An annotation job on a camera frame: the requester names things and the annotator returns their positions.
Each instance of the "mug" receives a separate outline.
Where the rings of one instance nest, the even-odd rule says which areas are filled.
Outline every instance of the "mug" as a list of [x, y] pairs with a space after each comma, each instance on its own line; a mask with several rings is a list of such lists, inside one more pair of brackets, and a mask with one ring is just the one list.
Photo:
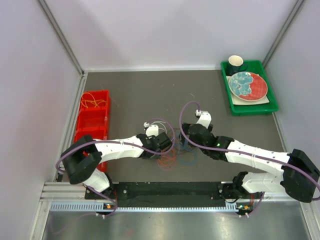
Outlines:
[[226, 66], [226, 75], [232, 76], [233, 74], [236, 74], [238, 72], [244, 72], [247, 70], [248, 65], [244, 64], [244, 60], [237, 55], [232, 55], [228, 58], [228, 65]]

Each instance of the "green tray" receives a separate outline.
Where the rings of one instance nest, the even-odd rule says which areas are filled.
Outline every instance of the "green tray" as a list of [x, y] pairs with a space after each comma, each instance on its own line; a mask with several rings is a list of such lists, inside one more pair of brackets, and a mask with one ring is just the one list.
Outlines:
[[250, 60], [244, 61], [245, 64], [248, 64], [248, 68], [246, 69], [247, 72], [251, 72], [254, 74], [259, 74], [268, 85], [268, 93], [266, 94], [267, 98], [269, 99], [269, 103], [265, 104], [258, 104], [258, 105], [234, 105], [231, 99], [231, 91], [229, 89], [229, 84], [226, 75], [226, 68], [228, 65], [227, 61], [221, 62], [221, 69], [222, 69], [222, 76], [225, 83], [226, 92], [228, 94], [231, 113], [233, 116], [245, 116], [245, 115], [264, 115], [264, 114], [271, 114], [273, 112], [278, 111], [279, 106], [276, 101], [276, 97], [272, 91], [271, 85], [267, 78], [266, 72], [264, 67], [262, 66], [261, 61], [259, 60]]

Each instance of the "red plastic tray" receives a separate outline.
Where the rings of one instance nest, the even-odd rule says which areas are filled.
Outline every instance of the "red plastic tray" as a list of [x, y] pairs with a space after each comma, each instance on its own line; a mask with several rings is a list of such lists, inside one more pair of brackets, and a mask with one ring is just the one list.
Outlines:
[[[110, 105], [108, 90], [83, 93], [75, 128], [75, 142], [85, 135], [91, 135], [93, 139], [108, 139]], [[103, 162], [97, 168], [106, 172], [107, 163]]]

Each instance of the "plate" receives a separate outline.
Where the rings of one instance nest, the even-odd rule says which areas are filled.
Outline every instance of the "plate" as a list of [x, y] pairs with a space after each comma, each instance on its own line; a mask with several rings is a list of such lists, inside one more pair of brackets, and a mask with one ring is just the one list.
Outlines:
[[266, 81], [259, 75], [242, 71], [231, 76], [229, 80], [230, 91], [245, 101], [258, 101], [268, 93]]

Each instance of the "gray tabletop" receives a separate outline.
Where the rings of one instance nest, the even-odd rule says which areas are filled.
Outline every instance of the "gray tabletop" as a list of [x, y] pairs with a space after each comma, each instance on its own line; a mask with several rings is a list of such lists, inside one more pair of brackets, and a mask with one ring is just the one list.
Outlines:
[[[232, 137], [247, 145], [282, 151], [272, 115], [232, 116], [220, 71], [144, 71], [89, 73], [85, 91], [110, 91], [111, 113], [108, 139], [127, 138], [144, 132], [143, 123], [159, 117], [179, 127], [185, 103], [197, 101], [212, 116], [213, 134]], [[183, 121], [195, 123], [195, 106], [188, 108]], [[231, 181], [241, 171], [259, 172], [248, 166], [212, 160], [196, 151], [196, 163], [177, 161], [172, 171], [162, 170], [155, 160], [123, 158], [108, 162], [113, 181], [185, 182]], [[193, 153], [180, 157], [195, 159]]]

